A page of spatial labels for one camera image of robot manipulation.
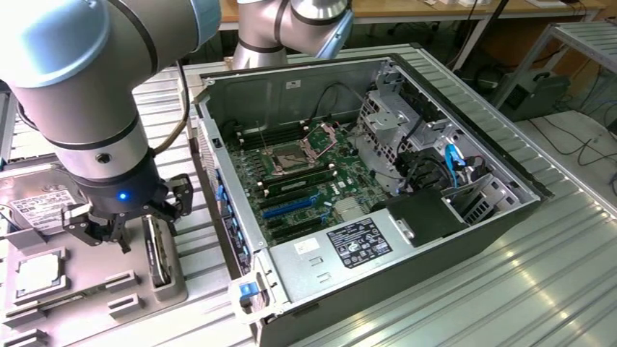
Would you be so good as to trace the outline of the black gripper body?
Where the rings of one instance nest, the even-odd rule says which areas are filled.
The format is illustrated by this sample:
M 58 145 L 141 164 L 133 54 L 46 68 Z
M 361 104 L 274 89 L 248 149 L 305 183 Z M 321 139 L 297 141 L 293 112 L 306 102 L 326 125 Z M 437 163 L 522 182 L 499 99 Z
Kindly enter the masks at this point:
M 108 179 L 72 178 L 93 207 L 109 214 L 138 210 L 149 202 L 160 203 L 168 194 L 153 158 L 144 158 L 126 173 Z

